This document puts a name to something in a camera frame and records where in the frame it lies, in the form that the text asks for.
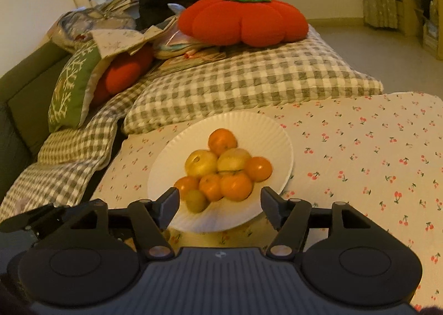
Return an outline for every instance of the mandarin orange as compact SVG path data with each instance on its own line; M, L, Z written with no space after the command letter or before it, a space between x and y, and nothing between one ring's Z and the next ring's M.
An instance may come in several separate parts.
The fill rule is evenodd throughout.
M217 129L208 140L209 149L217 156L223 154L226 150L237 147L237 139L228 129Z
M236 174L226 174L220 181L221 194L232 201L243 201L251 195L254 188L252 180L241 171Z
M221 176L218 174L209 174L202 177L199 184L199 190L205 194L210 202L219 201L223 198L220 189Z
M272 165L268 159L254 156L246 162L244 171L254 182L262 182L272 175Z
M199 189L199 180L192 176L185 176L184 178L177 180L174 187L179 189L180 199L185 200L188 191Z

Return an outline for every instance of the green checkered blanket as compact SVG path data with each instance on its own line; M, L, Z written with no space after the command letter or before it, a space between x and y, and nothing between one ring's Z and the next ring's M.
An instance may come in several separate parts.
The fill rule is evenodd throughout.
M148 76L112 98L80 129L49 136L38 161L26 168L0 205L0 221L53 202L77 205L95 171L109 164L117 122L151 82Z
M225 60L160 76L153 71L110 100L86 125L49 136L0 205L0 221L53 202L76 205L95 171L109 164L117 121L125 132L234 109L381 94L382 84L341 59L311 28L308 39L259 50L227 49Z
M382 84L353 70L310 28L301 42L232 47L225 60L157 78L125 118L127 134L267 105L379 95Z

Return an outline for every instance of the white paper plate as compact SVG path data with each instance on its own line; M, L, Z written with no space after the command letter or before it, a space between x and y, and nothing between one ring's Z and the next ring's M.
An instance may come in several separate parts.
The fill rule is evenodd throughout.
M273 167L271 177L254 184L251 195L242 202L223 198L211 203L199 214L188 211L184 202L170 226L183 232L209 233L232 229L253 219L262 212L260 191L265 186L281 193L291 176L294 165L292 143L285 130L265 115L253 112L234 111L216 115L178 134L162 150L148 179L148 198L156 200L174 183L186 176L185 161L198 149L208 149L208 138L218 128L231 130L238 140L238 147L252 156L267 158Z

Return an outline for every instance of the red pillow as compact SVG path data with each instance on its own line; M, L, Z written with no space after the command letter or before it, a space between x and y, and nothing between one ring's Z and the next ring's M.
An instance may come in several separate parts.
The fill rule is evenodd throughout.
M112 98L112 95L109 94L109 91L106 88L105 77L102 76L97 83L97 87L95 88L95 91L94 91L94 98L92 99L89 107L91 109L96 108L96 107L104 104L110 98Z
M153 59L154 51L150 44L145 44L134 55L118 54L103 74L109 94L116 95L134 85L149 70Z
M179 29L206 44L268 47L305 39L309 25L278 0L200 0L180 15Z

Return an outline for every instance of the cherry print tablecloth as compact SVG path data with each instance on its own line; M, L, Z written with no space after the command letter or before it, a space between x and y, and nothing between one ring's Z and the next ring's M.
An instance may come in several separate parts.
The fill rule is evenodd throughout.
M335 201L349 202L420 257L423 279L412 305L443 307L439 294L443 290L443 101L401 93L248 111L275 119L292 139L295 166L283 197L302 198L324 208ZM192 123L130 136L94 198L103 199L110 208L146 198L156 157ZM175 250L182 246L266 249L276 234L264 214L222 233L170 231ZM308 243L326 233L312 231Z

